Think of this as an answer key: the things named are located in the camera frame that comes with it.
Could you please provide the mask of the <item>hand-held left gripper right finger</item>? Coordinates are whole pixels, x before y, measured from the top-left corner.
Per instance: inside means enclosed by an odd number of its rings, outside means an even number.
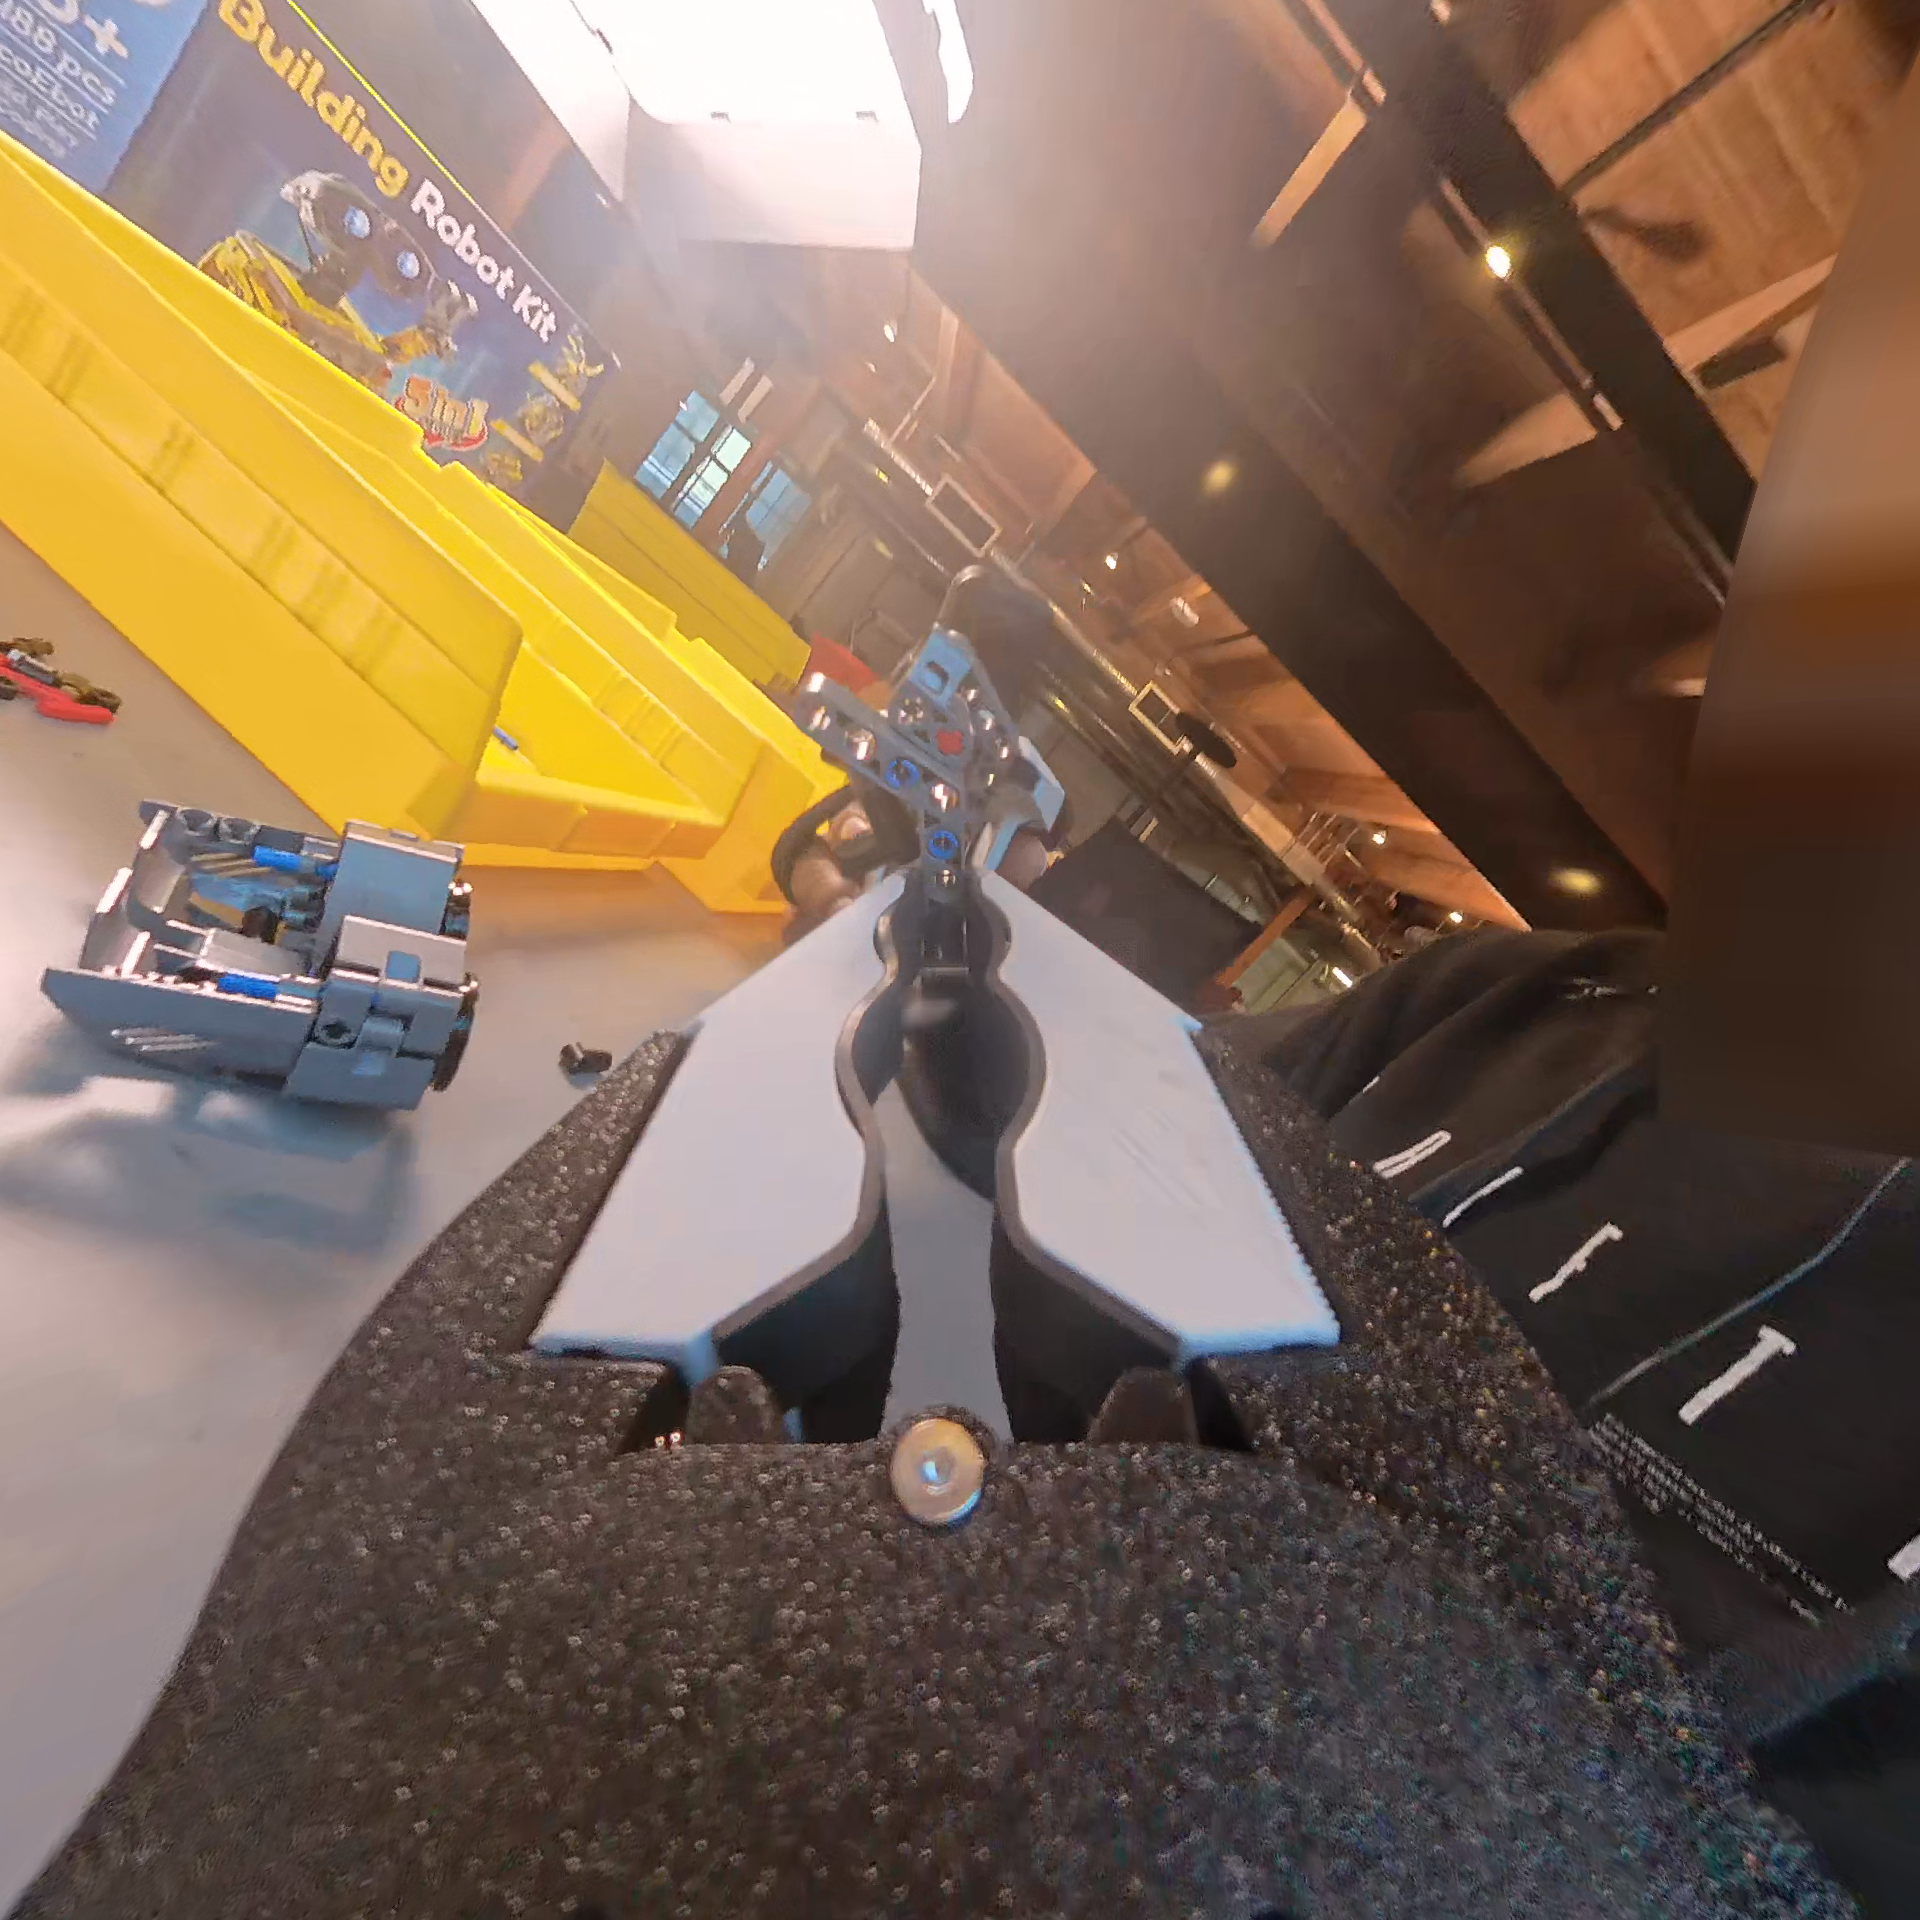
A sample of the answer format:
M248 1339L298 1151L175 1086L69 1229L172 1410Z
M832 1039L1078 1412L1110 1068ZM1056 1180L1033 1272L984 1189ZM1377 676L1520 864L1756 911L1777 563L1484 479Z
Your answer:
M1000 875L975 879L994 1144L991 1342L1022 1442L1081 1442L1129 1374L1329 1354L1336 1310L1200 1022Z

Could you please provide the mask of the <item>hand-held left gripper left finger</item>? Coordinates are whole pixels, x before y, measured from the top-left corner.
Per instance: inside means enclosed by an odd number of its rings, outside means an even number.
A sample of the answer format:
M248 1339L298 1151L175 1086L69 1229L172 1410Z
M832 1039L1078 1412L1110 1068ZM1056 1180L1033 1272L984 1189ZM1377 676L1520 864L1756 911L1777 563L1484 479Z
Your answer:
M742 1367L812 1442L880 1434L900 1303L876 1101L918 931L889 877L679 1036L532 1354L648 1359L685 1388Z

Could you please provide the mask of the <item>black brick assembly coloured pins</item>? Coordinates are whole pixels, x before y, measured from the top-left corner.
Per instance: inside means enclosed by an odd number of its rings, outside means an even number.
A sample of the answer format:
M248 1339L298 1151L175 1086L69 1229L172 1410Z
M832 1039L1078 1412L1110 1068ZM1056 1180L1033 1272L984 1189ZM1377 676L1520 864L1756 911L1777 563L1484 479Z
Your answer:
M936 626L924 637L880 714L892 728L885 784L961 852L982 835L1046 835L1058 823L1056 775L959 631Z

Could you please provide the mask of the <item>grey brick beam piece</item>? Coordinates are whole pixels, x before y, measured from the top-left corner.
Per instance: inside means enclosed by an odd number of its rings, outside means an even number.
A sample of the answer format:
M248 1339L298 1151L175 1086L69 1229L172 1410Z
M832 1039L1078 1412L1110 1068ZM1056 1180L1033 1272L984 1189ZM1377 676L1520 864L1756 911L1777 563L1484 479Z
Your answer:
M822 672L804 676L788 711L845 778L834 804L850 803L865 823L841 848L844 874L917 874L934 895L951 893L974 823L972 734L953 711L917 684L876 708Z

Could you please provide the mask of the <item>small brick parts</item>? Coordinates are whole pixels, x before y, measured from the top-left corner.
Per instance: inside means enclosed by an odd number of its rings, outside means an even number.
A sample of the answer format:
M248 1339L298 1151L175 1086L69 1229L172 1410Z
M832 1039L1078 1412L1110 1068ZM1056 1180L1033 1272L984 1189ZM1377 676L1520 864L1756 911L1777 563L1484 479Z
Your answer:
M109 726L120 698L64 667L53 642L16 635L1 642L1 702L26 703L41 717L72 726Z

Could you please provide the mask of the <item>grey desk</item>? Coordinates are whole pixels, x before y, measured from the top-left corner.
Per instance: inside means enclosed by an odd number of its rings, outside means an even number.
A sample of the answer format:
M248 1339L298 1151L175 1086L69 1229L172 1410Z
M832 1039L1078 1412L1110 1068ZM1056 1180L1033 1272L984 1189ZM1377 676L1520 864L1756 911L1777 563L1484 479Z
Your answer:
M23 541L4 635L124 698L109 726L1 716L1 1893L111 1775L262 1472L408 1262L585 1091L780 946L663 870L476 870L481 1003L414 1114L140 1069L41 995L173 799L317 819Z

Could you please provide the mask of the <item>person's right hand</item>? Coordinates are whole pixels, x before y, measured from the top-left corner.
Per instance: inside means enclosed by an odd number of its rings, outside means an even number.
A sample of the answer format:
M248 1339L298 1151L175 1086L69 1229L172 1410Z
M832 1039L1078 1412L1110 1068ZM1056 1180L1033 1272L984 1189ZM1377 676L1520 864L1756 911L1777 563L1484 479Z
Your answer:
M844 784L780 832L770 870L791 922L814 923L848 906L871 875L910 858L911 845L897 808Z

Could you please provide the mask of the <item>factory window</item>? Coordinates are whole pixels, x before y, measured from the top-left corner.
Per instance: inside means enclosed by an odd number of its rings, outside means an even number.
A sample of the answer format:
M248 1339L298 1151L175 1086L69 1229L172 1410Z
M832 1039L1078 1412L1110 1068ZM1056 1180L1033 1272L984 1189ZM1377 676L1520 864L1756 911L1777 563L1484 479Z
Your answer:
M798 431L809 396L749 379L736 397L690 390L633 474L682 531L721 550L745 525L776 550L812 508Z

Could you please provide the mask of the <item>grey twin engine brick model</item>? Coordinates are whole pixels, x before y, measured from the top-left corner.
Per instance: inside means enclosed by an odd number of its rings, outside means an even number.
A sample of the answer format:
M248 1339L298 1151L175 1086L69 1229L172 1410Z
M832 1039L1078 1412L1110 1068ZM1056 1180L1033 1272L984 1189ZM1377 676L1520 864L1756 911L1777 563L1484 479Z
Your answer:
M80 955L41 995L132 1066L311 1107L412 1114L478 1008L463 848L145 799Z

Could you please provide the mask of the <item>person's black hoodie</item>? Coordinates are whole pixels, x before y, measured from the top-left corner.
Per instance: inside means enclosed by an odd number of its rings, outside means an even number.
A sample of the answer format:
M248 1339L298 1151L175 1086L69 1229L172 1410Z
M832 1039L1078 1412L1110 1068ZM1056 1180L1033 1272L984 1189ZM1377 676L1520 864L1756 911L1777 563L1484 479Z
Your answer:
M1654 931L1479 931L1205 1036L1493 1292L1690 1652L1898 1628L1756 1765L1865 1916L1916 1916L1916 1163L1661 1116L1661 972Z

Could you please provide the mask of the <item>printed toy box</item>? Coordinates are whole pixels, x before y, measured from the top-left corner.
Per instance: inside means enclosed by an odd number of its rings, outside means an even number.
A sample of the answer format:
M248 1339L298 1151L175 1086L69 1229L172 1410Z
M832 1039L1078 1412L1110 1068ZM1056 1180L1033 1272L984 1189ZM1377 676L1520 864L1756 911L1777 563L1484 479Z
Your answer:
M4 133L558 527L616 373L473 192L537 156L470 4L4 4Z

